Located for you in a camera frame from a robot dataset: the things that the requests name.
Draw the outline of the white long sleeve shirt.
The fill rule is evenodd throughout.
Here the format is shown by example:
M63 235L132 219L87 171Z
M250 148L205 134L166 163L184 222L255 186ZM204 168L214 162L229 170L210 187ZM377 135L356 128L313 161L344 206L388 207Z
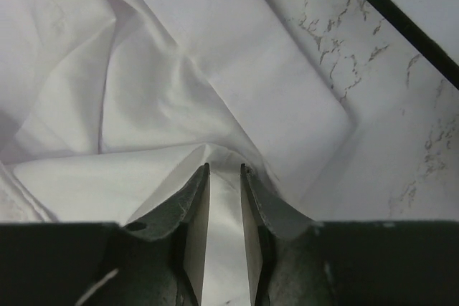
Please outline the white long sleeve shirt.
M265 0L1 0L1 220L124 225L208 163L204 305L250 303L240 166L298 204L351 128Z

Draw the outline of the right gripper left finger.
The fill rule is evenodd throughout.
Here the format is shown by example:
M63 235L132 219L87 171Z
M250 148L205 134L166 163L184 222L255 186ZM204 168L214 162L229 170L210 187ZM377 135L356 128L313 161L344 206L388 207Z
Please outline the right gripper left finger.
M3 305L200 305L209 165L135 221L1 225Z

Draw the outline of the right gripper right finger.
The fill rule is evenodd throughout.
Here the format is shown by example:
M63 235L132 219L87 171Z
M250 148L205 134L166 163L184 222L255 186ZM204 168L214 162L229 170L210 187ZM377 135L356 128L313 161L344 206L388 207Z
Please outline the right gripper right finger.
M314 221L240 169L252 305L456 305L455 221Z

